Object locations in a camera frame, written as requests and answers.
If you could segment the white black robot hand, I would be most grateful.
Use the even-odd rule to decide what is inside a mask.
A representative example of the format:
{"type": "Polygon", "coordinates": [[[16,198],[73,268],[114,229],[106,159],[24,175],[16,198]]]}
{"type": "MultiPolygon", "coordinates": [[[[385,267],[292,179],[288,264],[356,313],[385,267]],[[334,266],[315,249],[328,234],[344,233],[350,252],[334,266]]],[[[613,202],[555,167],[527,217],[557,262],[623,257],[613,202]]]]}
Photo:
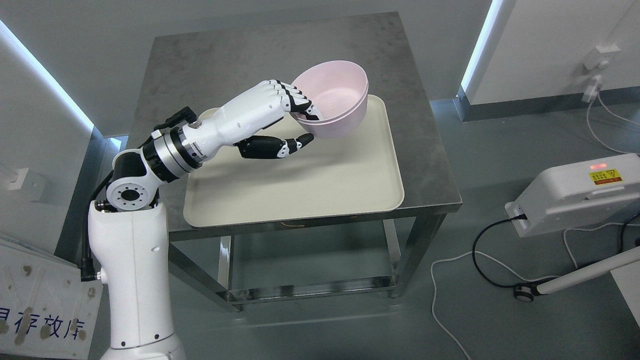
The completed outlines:
{"type": "Polygon", "coordinates": [[[256,133],[288,113],[300,114],[306,120],[323,119],[313,101],[293,85],[263,80],[204,117],[198,129],[185,131],[184,135],[205,160],[215,157],[224,146],[238,147],[243,158],[285,158],[313,141],[313,135],[279,139],[256,133]]]}

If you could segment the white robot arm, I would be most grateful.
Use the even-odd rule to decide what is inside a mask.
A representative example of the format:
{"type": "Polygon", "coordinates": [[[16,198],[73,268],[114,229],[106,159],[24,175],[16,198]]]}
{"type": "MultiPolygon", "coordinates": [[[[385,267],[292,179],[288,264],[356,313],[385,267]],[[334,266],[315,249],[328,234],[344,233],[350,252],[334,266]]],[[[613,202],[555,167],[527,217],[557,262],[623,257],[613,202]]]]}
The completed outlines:
{"type": "Polygon", "coordinates": [[[184,360],[170,309],[167,208],[158,189],[213,156],[195,137],[216,111],[185,107],[138,148],[112,162],[105,200],[87,207],[87,243],[100,263],[94,278],[107,286],[110,346],[104,360],[184,360]]]}

